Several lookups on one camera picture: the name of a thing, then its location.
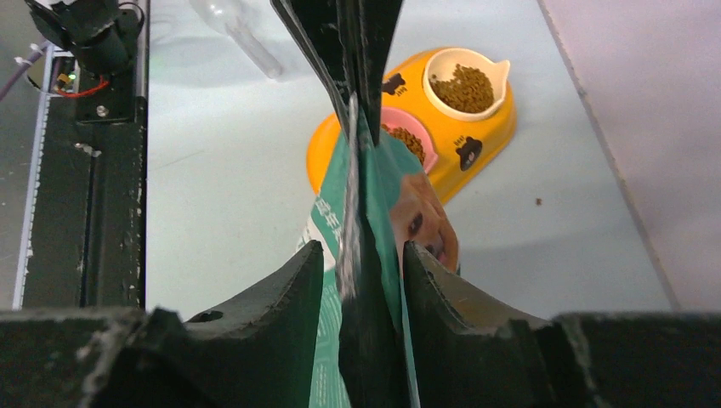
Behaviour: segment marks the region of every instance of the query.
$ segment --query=red wire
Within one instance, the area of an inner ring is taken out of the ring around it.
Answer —
[[[74,93],[74,94],[73,94],[73,93],[67,93],[67,92],[65,92],[65,91],[63,91],[63,90],[58,89],[56,92],[57,92],[59,95],[65,96],[66,98],[81,98],[81,97],[83,97],[83,96],[88,96],[88,95],[95,94],[96,92],[100,91],[100,89],[107,87],[108,84],[110,84],[110,81],[106,81],[105,79],[103,79],[103,78],[101,77],[101,78],[100,78],[100,83],[98,84],[98,86],[95,87],[95,88],[88,89],[87,91],[82,91],[82,92],[78,92],[78,93]]]

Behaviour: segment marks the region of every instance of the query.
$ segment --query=dog eye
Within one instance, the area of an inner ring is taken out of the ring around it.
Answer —
[[[408,235],[414,236],[418,233],[419,230],[421,230],[421,227],[423,226],[423,214],[418,213],[416,217],[411,221],[411,224],[408,225]]]

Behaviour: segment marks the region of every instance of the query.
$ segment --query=pet bowl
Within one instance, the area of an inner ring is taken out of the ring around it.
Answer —
[[[404,128],[421,141],[423,153],[426,154],[423,160],[423,170],[428,174],[438,161],[438,154],[433,147],[433,140],[426,127],[415,116],[398,108],[384,106],[381,109],[381,123],[390,129]]]
[[[493,87],[493,105],[479,113],[467,113],[455,110],[441,101],[430,87],[430,78],[435,75],[438,81],[453,79],[456,64],[478,68],[491,81]],[[494,63],[481,54],[466,48],[447,48],[432,56],[423,71],[423,91],[431,104],[445,115],[458,121],[476,122],[491,117],[506,99],[506,82],[511,63],[506,59]]]

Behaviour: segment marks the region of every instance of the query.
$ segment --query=brown kibble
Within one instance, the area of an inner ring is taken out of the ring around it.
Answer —
[[[418,160],[423,165],[423,161],[426,159],[426,152],[423,151],[421,139],[417,138],[413,133],[408,132],[408,130],[404,129],[403,127],[395,127],[391,129],[387,125],[381,124],[381,128],[383,128],[383,130],[388,132],[394,138],[403,142],[408,148],[408,150],[410,150],[412,154],[416,155]]]
[[[456,111],[481,113],[493,105],[493,86],[478,68],[456,64],[453,79],[438,81],[431,76],[430,87],[444,104]]]

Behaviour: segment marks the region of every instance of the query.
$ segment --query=pink bowl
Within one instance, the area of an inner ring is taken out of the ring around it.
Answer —
[[[384,106],[381,109],[381,123],[391,129],[404,128],[421,140],[423,152],[426,154],[426,158],[423,160],[423,170],[428,174],[438,161],[438,154],[435,153],[433,140],[430,138],[426,127],[415,116],[405,110],[389,106]]]

